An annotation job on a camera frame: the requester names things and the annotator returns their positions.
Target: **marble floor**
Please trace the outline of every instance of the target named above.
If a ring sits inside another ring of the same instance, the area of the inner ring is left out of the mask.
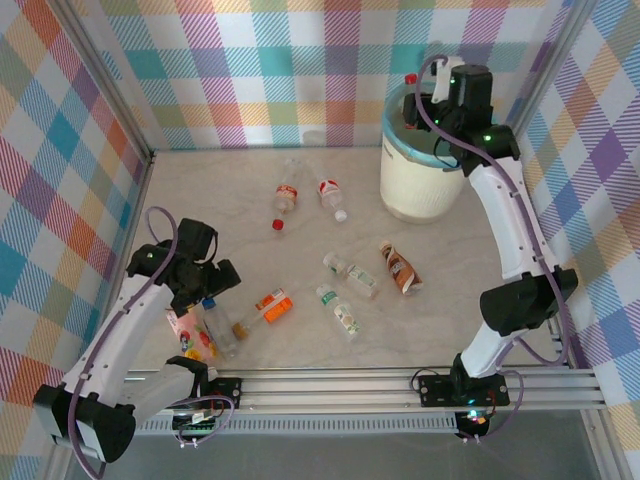
[[[323,210],[307,173],[296,210],[285,230],[271,229],[271,201],[288,156],[321,158],[345,192],[349,219],[338,224]],[[241,319],[277,287],[291,296],[293,309],[264,323],[241,343],[239,354],[220,368],[446,366],[481,325],[478,299],[501,284],[500,262],[489,223],[475,192],[465,186],[452,210],[436,223],[402,222],[385,209],[379,193],[378,148],[243,150],[160,153],[145,208],[160,205],[176,220],[189,217],[219,232],[217,260],[230,259],[242,278],[216,298],[229,316]],[[152,216],[154,229],[168,238],[168,223]],[[424,288],[414,297],[397,290],[378,250],[391,241],[415,267]],[[136,249],[151,242],[144,222]],[[380,294],[367,300],[352,293],[323,266],[329,251],[354,260],[378,281]],[[362,326],[348,343],[315,289],[332,283],[351,303]],[[527,337],[542,355],[555,356],[546,325]],[[165,318],[158,318],[140,346],[134,368],[159,368],[180,353]],[[514,349],[507,364],[534,364]]]

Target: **checkered wallpaper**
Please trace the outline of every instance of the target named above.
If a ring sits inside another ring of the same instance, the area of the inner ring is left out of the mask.
[[[194,149],[298,146],[310,129],[377,145],[387,93],[437,52],[488,65],[505,118],[572,0],[74,3],[150,143]]]
[[[600,0],[528,128],[527,184],[576,269],[578,356],[640,478],[640,0]]]
[[[33,395],[93,335],[142,171],[45,0],[0,2],[0,479],[35,476]]]

